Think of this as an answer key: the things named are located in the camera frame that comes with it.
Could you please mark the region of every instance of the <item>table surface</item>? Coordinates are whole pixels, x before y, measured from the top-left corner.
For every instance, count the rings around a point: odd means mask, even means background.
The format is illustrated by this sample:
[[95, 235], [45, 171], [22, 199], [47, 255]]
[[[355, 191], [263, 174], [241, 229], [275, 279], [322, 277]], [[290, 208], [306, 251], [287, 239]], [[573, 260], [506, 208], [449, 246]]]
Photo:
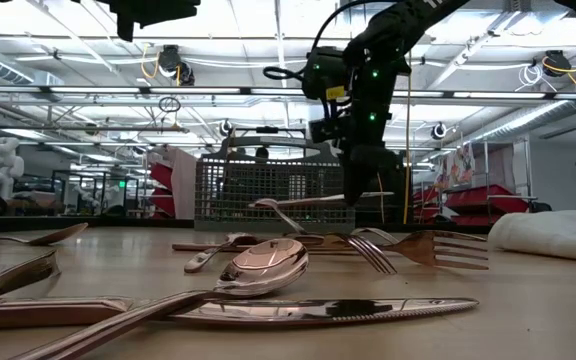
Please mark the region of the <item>table surface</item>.
[[[20, 233], [32, 238], [45, 231]], [[185, 275], [192, 253], [175, 242], [220, 242], [223, 234], [162, 228], [93, 228], [55, 246], [63, 274], [10, 297], [122, 295], [160, 298], [210, 289], [232, 254]], [[0, 243], [0, 270], [46, 251]], [[300, 330], [236, 330], [148, 324], [86, 359], [576, 359], [576, 261], [494, 251], [490, 271], [429, 268], [398, 255], [399, 274], [360, 257], [316, 256], [281, 299], [472, 297], [472, 311], [398, 322]], [[0, 331], [0, 359], [78, 328]]]

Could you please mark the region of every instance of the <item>butter knife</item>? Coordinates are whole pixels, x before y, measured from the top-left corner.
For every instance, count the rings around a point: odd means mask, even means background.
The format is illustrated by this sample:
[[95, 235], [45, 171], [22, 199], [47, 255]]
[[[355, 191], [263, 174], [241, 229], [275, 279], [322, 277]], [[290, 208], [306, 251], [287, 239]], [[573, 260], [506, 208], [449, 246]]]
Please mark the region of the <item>butter knife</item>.
[[[90, 325], [148, 302], [123, 297], [0, 299], [0, 329]], [[469, 298], [224, 300], [165, 320], [233, 326], [341, 325], [445, 314], [478, 304]]]

